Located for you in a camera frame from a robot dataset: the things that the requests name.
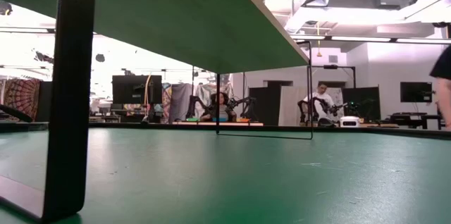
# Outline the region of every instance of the black sleeve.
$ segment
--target black sleeve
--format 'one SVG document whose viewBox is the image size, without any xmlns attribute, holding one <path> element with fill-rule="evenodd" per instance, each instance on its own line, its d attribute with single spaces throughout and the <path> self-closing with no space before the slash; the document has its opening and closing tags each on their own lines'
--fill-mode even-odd
<svg viewBox="0 0 451 224">
<path fill-rule="evenodd" d="M 451 46 L 440 55 L 432 69 L 431 76 L 451 80 Z"/>
</svg>

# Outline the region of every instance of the black curtain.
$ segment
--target black curtain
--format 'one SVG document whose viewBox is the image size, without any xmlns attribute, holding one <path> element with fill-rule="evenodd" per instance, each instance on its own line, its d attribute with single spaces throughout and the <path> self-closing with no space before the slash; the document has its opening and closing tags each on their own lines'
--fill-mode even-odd
<svg viewBox="0 0 451 224">
<path fill-rule="evenodd" d="M 37 102 L 36 122 L 49 122 L 51 101 L 51 82 L 41 82 L 39 86 L 39 101 Z"/>
<path fill-rule="evenodd" d="M 251 87 L 249 96 L 257 99 L 254 112 L 256 120 L 264 125 L 278 126 L 280 110 L 280 85 Z"/>
<path fill-rule="evenodd" d="M 379 87 L 359 87 L 342 89 L 343 103 L 354 102 L 357 111 L 365 121 L 381 119 L 381 100 L 379 99 Z M 345 115 L 354 115 L 351 110 L 345 108 Z"/>
</svg>

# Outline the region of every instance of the white shirt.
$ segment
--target white shirt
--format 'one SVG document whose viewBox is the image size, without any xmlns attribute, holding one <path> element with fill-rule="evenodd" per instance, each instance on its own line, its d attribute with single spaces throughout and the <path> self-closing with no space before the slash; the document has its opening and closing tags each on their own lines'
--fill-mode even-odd
<svg viewBox="0 0 451 224">
<path fill-rule="evenodd" d="M 316 97 L 318 99 L 323 99 L 324 101 L 326 101 L 326 103 L 328 104 L 329 108 L 334 105 L 332 97 L 330 97 L 330 95 L 328 95 L 326 93 L 319 94 L 318 92 L 314 92 L 312 94 L 312 97 L 310 97 L 310 99 L 313 99 L 314 97 Z"/>
</svg>

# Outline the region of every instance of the seated person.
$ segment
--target seated person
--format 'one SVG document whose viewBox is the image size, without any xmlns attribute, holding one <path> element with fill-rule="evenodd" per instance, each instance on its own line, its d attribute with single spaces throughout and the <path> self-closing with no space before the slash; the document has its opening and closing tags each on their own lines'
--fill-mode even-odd
<svg viewBox="0 0 451 224">
<path fill-rule="evenodd" d="M 200 117 L 201 121 L 212 121 L 216 116 L 216 94 L 212 94 L 211 98 L 211 106 L 213 107 L 212 114 L 208 114 L 206 111 Z M 227 105 L 228 104 L 228 96 L 225 93 L 219 93 L 219 119 L 226 118 L 228 122 L 235 122 L 237 120 L 237 114 L 234 111 L 231 111 Z"/>
<path fill-rule="evenodd" d="M 332 97 L 330 95 L 326 94 L 327 86 L 323 83 L 318 83 L 318 88 L 316 89 L 316 92 L 312 94 L 310 97 L 310 100 L 312 100 L 314 97 L 317 99 L 323 99 L 324 102 L 327 104 L 326 108 L 332 108 L 334 107 L 334 103 L 332 100 Z M 321 105 L 321 102 L 318 100 L 315 100 L 314 102 L 316 112 L 318 113 L 318 119 L 320 118 L 327 118 L 327 113 L 324 111 L 323 106 Z"/>
</svg>

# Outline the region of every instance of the monitor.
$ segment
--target monitor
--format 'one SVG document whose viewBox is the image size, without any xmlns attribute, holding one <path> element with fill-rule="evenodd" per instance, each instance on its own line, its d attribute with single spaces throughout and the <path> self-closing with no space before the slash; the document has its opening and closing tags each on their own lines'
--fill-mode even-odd
<svg viewBox="0 0 451 224">
<path fill-rule="evenodd" d="M 432 82 L 401 82 L 401 102 L 432 102 Z"/>
<path fill-rule="evenodd" d="M 147 78 L 148 75 L 114 75 L 113 104 L 143 104 Z M 161 104 L 162 93 L 161 75 L 151 76 L 147 90 L 149 103 Z"/>
</svg>

